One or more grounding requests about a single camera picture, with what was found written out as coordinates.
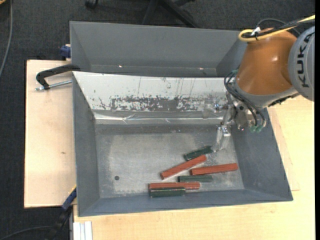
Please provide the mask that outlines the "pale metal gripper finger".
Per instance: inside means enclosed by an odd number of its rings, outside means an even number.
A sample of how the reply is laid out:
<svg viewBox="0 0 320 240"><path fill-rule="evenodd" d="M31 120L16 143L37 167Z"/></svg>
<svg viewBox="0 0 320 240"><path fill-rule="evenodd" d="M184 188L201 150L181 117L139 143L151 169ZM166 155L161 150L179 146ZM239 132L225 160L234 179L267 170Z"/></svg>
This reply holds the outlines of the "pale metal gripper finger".
<svg viewBox="0 0 320 240"><path fill-rule="evenodd" d="M212 146L212 150L214 152L220 151L222 149L222 142L223 142L223 128L221 126L218 126L216 128L216 136Z"/></svg>
<svg viewBox="0 0 320 240"><path fill-rule="evenodd" d="M221 130L220 149L226 149L230 139L230 131L227 128Z"/></svg>

